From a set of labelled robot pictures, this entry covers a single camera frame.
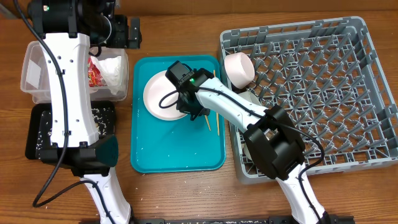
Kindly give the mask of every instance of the red package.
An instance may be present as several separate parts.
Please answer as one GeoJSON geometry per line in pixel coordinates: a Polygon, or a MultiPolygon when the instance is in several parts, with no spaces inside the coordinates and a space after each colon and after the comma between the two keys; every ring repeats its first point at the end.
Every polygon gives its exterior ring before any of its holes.
{"type": "Polygon", "coordinates": [[[88,58],[88,85],[90,87],[103,86],[101,72],[91,61],[91,57],[88,58]]]}

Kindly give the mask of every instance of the dish rack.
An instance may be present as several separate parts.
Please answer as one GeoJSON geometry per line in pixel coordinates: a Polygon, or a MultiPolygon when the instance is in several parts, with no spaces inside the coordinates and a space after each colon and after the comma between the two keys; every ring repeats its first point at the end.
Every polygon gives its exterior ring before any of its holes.
{"type": "MultiPolygon", "coordinates": [[[[398,109],[362,18],[226,30],[220,44],[224,84],[233,89],[225,57],[244,52],[256,76],[243,91],[268,108],[282,106],[297,128],[321,142],[325,158],[308,175],[398,162],[398,109]]],[[[244,184],[269,181],[244,154],[243,136],[233,124],[230,133],[238,179],[244,184]]],[[[320,150],[303,140],[311,164],[320,150]]]]}

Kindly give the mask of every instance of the blue tray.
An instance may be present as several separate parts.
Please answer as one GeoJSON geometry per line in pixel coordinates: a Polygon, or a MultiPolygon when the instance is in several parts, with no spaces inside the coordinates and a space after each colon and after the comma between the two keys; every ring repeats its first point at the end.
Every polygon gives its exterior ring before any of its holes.
{"type": "Polygon", "coordinates": [[[152,116],[144,106],[146,83],[176,60],[191,68],[216,70],[216,76],[220,77],[218,62],[209,55],[148,57],[136,63],[132,90],[131,165],[141,173],[215,170],[225,161],[223,117],[219,117],[218,136],[214,111],[208,116],[209,131],[204,116],[194,121],[190,121],[189,115],[176,121],[163,121],[152,116]]]}

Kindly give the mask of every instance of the brown tabletop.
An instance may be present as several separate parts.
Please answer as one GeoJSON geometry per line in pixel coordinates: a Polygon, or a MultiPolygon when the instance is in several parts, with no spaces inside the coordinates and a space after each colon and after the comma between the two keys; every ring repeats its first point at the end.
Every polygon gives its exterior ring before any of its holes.
{"type": "MultiPolygon", "coordinates": [[[[164,55],[216,56],[220,33],[227,29],[343,16],[361,16],[366,21],[391,91],[398,99],[398,11],[141,17],[142,47],[127,50],[129,90],[127,98],[116,103],[120,147],[116,172],[136,217],[261,218],[291,213],[276,182],[239,183],[228,132],[227,158],[219,170],[142,175],[131,167],[132,80],[134,64],[139,59],[164,55]]],[[[24,155],[34,104],[32,97],[20,90],[21,68],[27,44],[34,37],[19,20],[0,20],[0,30],[0,223],[77,223],[84,218],[99,218],[84,186],[47,206],[32,208],[33,199],[53,169],[40,161],[29,161],[24,155]]],[[[44,198],[77,180],[69,170],[59,170],[44,198]]],[[[354,215],[357,223],[398,223],[398,166],[316,175],[310,181],[329,213],[354,215]]]]}

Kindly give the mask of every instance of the plastic crate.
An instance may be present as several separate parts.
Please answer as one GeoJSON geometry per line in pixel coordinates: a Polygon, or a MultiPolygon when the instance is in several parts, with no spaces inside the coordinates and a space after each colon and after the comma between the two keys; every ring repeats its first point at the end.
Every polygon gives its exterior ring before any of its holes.
{"type": "MultiPolygon", "coordinates": [[[[90,87],[90,99],[92,101],[121,101],[126,98],[129,83],[129,63],[126,51],[124,49],[109,49],[103,47],[98,60],[117,56],[121,56],[122,58],[121,78],[119,83],[113,86],[90,87]]],[[[42,48],[38,41],[33,41],[27,46],[24,64],[22,66],[21,90],[25,93],[30,93],[33,96],[32,100],[34,103],[51,102],[49,73],[47,71],[47,64],[45,63],[42,48]],[[29,66],[39,67],[39,69],[34,71],[39,73],[34,75],[34,79],[36,80],[29,79],[27,74],[29,66]]]]}
{"type": "MultiPolygon", "coordinates": [[[[251,91],[270,108],[283,106],[296,127],[316,136],[326,156],[307,173],[372,169],[398,162],[397,106],[371,36],[360,17],[226,30],[220,35],[224,59],[244,52],[256,77],[251,91]]],[[[243,153],[244,140],[230,124],[234,163],[244,184],[270,180],[243,153]]],[[[320,157],[309,139],[306,163],[320,157]]]]}

